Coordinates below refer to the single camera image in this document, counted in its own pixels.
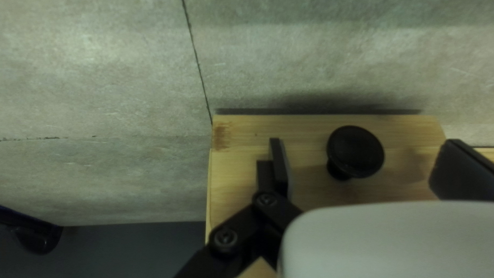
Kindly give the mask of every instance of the round black knob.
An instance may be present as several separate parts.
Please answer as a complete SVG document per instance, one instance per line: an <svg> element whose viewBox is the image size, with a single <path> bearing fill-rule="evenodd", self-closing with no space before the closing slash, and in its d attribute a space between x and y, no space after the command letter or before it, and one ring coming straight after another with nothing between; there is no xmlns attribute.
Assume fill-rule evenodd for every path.
<svg viewBox="0 0 494 278"><path fill-rule="evenodd" d="M384 163L384 149L369 131L356 126L336 129L326 146L328 172L337 180L366 178Z"/></svg>

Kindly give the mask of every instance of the black metal bracket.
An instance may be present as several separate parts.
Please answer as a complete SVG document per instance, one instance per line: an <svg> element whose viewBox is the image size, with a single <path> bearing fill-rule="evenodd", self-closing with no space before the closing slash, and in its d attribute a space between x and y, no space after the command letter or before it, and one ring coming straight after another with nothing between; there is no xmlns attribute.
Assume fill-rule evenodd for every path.
<svg viewBox="0 0 494 278"><path fill-rule="evenodd" d="M14 239L29 252L51 252L62 235L63 227L0 206L0 224L7 225Z"/></svg>
<svg viewBox="0 0 494 278"><path fill-rule="evenodd" d="M288 200L291 182L283 142L271 138L269 146L271 160L257 162L258 191L252 203L213 229L208 244L175 278L233 278L259 257L276 270L283 233L302 211Z"/></svg>

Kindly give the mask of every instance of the wooden edge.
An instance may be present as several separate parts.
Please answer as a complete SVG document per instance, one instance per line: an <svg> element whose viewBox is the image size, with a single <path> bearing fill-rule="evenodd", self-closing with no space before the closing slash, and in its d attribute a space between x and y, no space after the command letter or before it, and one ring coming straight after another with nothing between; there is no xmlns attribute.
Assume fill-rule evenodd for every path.
<svg viewBox="0 0 494 278"><path fill-rule="evenodd" d="M209 232L211 232L211 160L212 160L213 150L209 150L209 163L207 166L207 200L206 200L206 236L205 243L207 244L207 239Z"/></svg>

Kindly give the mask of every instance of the screw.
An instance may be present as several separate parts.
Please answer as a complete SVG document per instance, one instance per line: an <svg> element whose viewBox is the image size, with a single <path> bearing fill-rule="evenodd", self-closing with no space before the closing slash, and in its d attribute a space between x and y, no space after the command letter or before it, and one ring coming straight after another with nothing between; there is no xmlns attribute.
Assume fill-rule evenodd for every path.
<svg viewBox="0 0 494 278"><path fill-rule="evenodd" d="M276 197L269 193L263 193L257 197L257 203L261 206L273 206L277 202Z"/></svg>
<svg viewBox="0 0 494 278"><path fill-rule="evenodd" d="M232 247L237 243L237 233L229 228L223 228L214 235L214 244L218 247Z"/></svg>

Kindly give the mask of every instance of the crack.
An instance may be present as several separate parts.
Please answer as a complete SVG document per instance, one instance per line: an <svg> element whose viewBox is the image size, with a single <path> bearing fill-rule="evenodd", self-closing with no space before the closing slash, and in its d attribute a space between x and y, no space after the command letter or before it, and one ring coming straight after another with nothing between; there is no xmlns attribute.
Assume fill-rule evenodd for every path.
<svg viewBox="0 0 494 278"><path fill-rule="evenodd" d="M192 42L192 49L194 50L194 56L196 57L196 64L197 64L197 69L199 71L199 77L201 79L201 84L203 86L204 99L206 100L206 108L207 108L207 112L209 114L209 121L211 122L211 124L213 124L213 117L211 116L211 109L209 108L209 102L207 100L206 88L204 87L203 74L201 72L201 66L199 64L199 58L197 57L196 45L194 44L194 35L192 35L192 27L191 27L190 20L189 20L189 13L187 12L187 6L185 5L185 0L182 0L182 6L184 8L185 18L187 19L187 26L189 27L190 40Z"/></svg>

